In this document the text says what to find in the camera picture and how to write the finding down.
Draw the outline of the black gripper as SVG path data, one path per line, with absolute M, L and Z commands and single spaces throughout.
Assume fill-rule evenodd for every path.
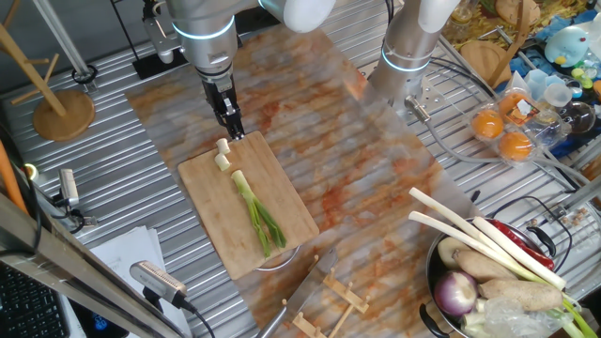
M 245 131 L 241 122 L 234 79 L 231 74 L 203 80 L 207 102 L 218 120 L 227 128 L 232 140 L 242 139 Z

